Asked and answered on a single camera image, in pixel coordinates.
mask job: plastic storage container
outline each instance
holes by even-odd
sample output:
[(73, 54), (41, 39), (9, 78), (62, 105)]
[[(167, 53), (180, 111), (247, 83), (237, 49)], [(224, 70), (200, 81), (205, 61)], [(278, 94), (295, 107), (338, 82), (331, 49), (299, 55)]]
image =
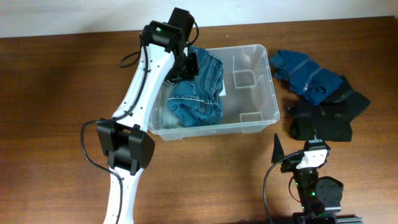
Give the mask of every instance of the plastic storage container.
[(221, 124), (192, 128), (163, 127), (167, 84), (163, 84), (150, 114), (149, 129), (164, 140), (227, 133), (256, 133), (279, 118), (274, 83), (264, 46), (245, 45), (207, 49), (224, 62), (225, 95)]

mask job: jeans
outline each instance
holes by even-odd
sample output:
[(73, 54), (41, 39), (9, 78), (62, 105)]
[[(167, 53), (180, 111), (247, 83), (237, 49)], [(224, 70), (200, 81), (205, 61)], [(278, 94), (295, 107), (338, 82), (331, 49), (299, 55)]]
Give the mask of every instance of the jeans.
[(220, 124), (223, 106), (219, 93), (223, 89), (223, 62), (205, 49), (190, 47), (198, 60), (194, 80), (177, 83), (167, 106), (184, 127)]

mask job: black garment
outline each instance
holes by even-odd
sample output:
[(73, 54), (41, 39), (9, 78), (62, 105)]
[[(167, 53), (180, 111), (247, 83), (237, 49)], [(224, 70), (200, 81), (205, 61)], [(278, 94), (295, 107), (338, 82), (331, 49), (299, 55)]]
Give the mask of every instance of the black garment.
[(338, 90), (325, 99), (323, 104), (329, 105), (334, 103), (344, 106), (346, 108), (345, 115), (349, 121), (352, 121), (370, 105), (371, 101), (357, 91), (354, 91), (344, 75), (340, 76), (340, 78), (343, 80), (343, 83)]
[(290, 108), (294, 116), (290, 134), (296, 140), (318, 138), (325, 141), (351, 141), (352, 129), (349, 125), (355, 117), (370, 104), (362, 94), (354, 91), (346, 77), (339, 89), (326, 98), (321, 105), (314, 106), (306, 101), (298, 101)]
[(353, 131), (344, 115), (344, 106), (314, 106), (307, 101), (297, 101), (289, 111), (294, 116), (290, 134), (296, 140), (314, 139), (317, 130), (318, 138), (324, 141), (351, 141)]

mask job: black bracket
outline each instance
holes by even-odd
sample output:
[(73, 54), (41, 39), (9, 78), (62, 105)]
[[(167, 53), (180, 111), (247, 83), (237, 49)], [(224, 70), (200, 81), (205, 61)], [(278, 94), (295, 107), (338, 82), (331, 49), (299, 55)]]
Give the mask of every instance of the black bracket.
[(135, 175), (139, 168), (145, 169), (155, 150), (155, 142), (141, 131), (138, 125), (133, 128), (107, 121), (98, 124), (97, 133), (108, 165), (120, 167)]

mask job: wood grain surface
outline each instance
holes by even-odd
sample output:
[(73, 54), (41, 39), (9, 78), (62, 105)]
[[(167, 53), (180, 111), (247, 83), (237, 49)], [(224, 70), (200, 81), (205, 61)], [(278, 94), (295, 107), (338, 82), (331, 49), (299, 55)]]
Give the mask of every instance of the wood grain surface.
[[(119, 60), (138, 50), (138, 32), (0, 39), (0, 223), (102, 223), (109, 175), (90, 165), (79, 144), (81, 125), (109, 118), (134, 68)], [(329, 142), (320, 175), (344, 183), (342, 215), (366, 223), (398, 220), (398, 25), (393, 17), (288, 22), (200, 29), (204, 48), (262, 44), (273, 56), (289, 49), (348, 77), (371, 100), (352, 123), (352, 142)], [(236, 223), (267, 219), (262, 181), (273, 135), (286, 153), (292, 139), (287, 107), (297, 99), (274, 79), (280, 121), (256, 134), (163, 141), (138, 186), (136, 223)], [(106, 165), (95, 129), (86, 135), (92, 159)], [(275, 170), (271, 213), (301, 211), (288, 191), (290, 174)]]

